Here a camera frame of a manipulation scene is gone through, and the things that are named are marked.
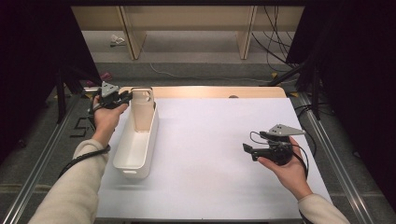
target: metal frame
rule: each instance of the metal frame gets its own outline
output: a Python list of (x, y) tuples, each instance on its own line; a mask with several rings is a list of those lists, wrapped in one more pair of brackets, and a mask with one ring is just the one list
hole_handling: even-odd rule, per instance
[(53, 150), (56, 148), (61, 135), (64, 132), (64, 127), (66, 126), (68, 119), (80, 97), (81, 95), (79, 94), (72, 96), (71, 102), (69, 103), (69, 109), (67, 110), (64, 119), (60, 123), (56, 124), (49, 141), (47, 142), (43, 152), (35, 164), (35, 167), (27, 177), (21, 188), (21, 191), (18, 193), (18, 196), (10, 206), (5, 219), (3, 219), (3, 223), (18, 223), (24, 208), (28, 204), (33, 191), (35, 190), (35, 185), (44, 173), (44, 170), (52, 156)]
[[(303, 92), (300, 93), (300, 102), (302, 103), (302, 105), (311, 104), (309, 98)], [(359, 193), (358, 189), (350, 178), (346, 167), (344, 166), (340, 157), (337, 154), (337, 151), (332, 146), (332, 142), (326, 131), (324, 130), (320, 120), (317, 120), (315, 118), (315, 115), (311, 111), (308, 111), (307, 114), (315, 130), (315, 133), (329, 159), (329, 162), (332, 165), (338, 181), (340, 182), (340, 185), (343, 188), (346, 197), (348, 198), (350, 205), (352, 206), (352, 209), (359, 220), (359, 223), (374, 223), (374, 220), (370, 212), (368, 211), (366, 203), (364, 202), (361, 194)]]

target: white tabletop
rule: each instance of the white tabletop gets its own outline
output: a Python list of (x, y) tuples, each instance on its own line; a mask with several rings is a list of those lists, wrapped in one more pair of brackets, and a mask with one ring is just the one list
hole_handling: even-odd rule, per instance
[[(289, 99), (164, 98), (156, 103), (160, 124), (149, 176), (130, 180), (113, 167), (128, 114), (124, 112), (110, 140), (112, 150), (99, 190), (98, 218), (301, 218), (292, 194), (242, 148), (242, 143), (264, 147), (251, 142), (251, 131), (268, 131), (278, 123), (301, 128)], [(294, 138), (308, 154), (309, 185), (330, 201), (305, 137)]]

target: black cable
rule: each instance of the black cable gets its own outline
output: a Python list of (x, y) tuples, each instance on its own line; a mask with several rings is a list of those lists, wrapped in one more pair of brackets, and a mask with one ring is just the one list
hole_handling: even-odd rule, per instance
[(277, 57), (271, 50), (269, 50), (268, 48), (266, 48), (266, 47), (256, 38), (256, 36), (255, 36), (253, 33), (252, 33), (252, 36), (253, 36), (253, 38), (256, 40), (256, 42), (260, 45), (260, 47), (262, 47), (262, 48), (267, 52), (267, 57), (266, 57), (266, 58), (267, 58), (267, 63), (268, 63), (268, 65), (271, 67), (271, 69), (273, 69), (274, 71), (277, 71), (277, 72), (288, 72), (288, 71), (281, 71), (281, 70), (275, 69), (273, 66), (271, 66), (271, 64), (270, 64), (269, 61), (268, 61), (268, 54), (271, 54), (272, 56), (274, 56), (275, 58), (277, 58), (278, 60), (280, 60), (282, 63), (284, 63), (285, 65), (287, 65), (287, 66), (293, 68), (292, 65), (286, 63), (284, 60), (282, 60), (281, 58)]
[(289, 32), (286, 32), (286, 34), (289, 36), (290, 40), (293, 41), (293, 38), (289, 35)]
[(61, 176), (66, 173), (72, 166), (76, 165), (77, 163), (79, 163), (80, 161), (84, 161), (88, 158), (94, 157), (94, 156), (98, 156), (101, 154), (106, 154), (108, 151), (110, 150), (110, 146), (107, 145), (106, 148), (101, 149), (101, 150), (97, 150), (97, 151), (93, 151), (93, 152), (89, 152), (86, 154), (83, 154), (73, 160), (71, 160), (69, 163), (67, 163), (67, 165), (62, 169), (61, 173), (58, 176), (58, 179), (61, 178)]
[[(265, 32), (262, 32), (268, 39), (271, 39), (271, 36), (269, 36), (268, 34), (266, 34)], [(272, 41), (273, 42), (275, 42), (275, 43), (277, 43), (277, 44), (281, 44), (281, 45), (283, 45), (283, 46), (286, 46), (286, 47), (290, 47), (290, 45), (287, 45), (287, 44), (284, 44), (284, 43), (280, 43), (280, 42), (278, 42), (278, 41), (276, 41), (276, 40), (274, 40), (274, 39), (272, 39)]]
[(301, 163), (301, 165), (304, 167), (305, 179), (307, 179), (307, 178), (308, 178), (308, 172), (309, 172), (309, 161), (308, 161), (308, 156), (306, 155), (306, 152), (305, 152), (305, 150), (304, 150), (302, 147), (297, 146), (297, 145), (292, 145), (292, 146), (298, 147), (298, 148), (305, 154), (306, 165), (305, 165), (305, 162), (303, 161), (303, 159), (293, 151), (294, 157), (297, 158), (297, 160), (298, 160), (298, 161)]
[(311, 138), (311, 140), (312, 140), (312, 143), (314, 144), (314, 150), (313, 150), (313, 152), (312, 152), (312, 156), (315, 158), (315, 156), (317, 155), (317, 151), (318, 151), (317, 142), (315, 141), (314, 137), (306, 130), (305, 126), (304, 126), (304, 125), (301, 123), (301, 121), (300, 121), (301, 115), (302, 115), (304, 112), (310, 110), (311, 108), (308, 108), (307, 105), (303, 105), (303, 106), (296, 107), (296, 108), (294, 108), (294, 109), (298, 109), (298, 108), (301, 108), (301, 107), (304, 107), (304, 109), (303, 109), (303, 110), (300, 112), (300, 114), (297, 116), (297, 120), (300, 122), (301, 127), (302, 127), (303, 130), (306, 132), (306, 134), (308, 134), (308, 136), (309, 136), (309, 137)]
[[(271, 38), (272, 38), (272, 36), (274, 36), (274, 33), (275, 33), (278, 42), (282, 43), (282, 45), (283, 45), (282, 39), (279, 37), (279, 33), (277, 32), (277, 14), (279, 13), (279, 7), (274, 7), (275, 23), (272, 22), (272, 20), (271, 20), (271, 18), (270, 18), (270, 15), (268, 14), (268, 11), (267, 11), (266, 7), (264, 7), (264, 11), (265, 11), (265, 14), (267, 15), (267, 18), (268, 18), (269, 22), (271, 23), (271, 27), (273, 28), (273, 33), (272, 33), (272, 35), (271, 35)], [(279, 44), (279, 48), (280, 48), (280, 51), (281, 51), (282, 54), (283, 54), (283, 57), (285, 57), (285, 59), (286, 59), (286, 55), (285, 55), (285, 53), (283, 52), (283, 49), (282, 49), (282, 47), (281, 47), (280, 44)]]

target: beige sleeve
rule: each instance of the beige sleeve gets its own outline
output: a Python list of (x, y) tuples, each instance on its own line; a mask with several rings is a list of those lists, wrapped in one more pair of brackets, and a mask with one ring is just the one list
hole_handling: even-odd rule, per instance
[(306, 219), (315, 224), (349, 223), (347, 218), (322, 196), (311, 194), (298, 202), (300, 212)]
[[(87, 140), (78, 145), (73, 158), (100, 149), (99, 142)], [(93, 223), (107, 160), (107, 154), (102, 154), (72, 166), (54, 184), (29, 223)]]

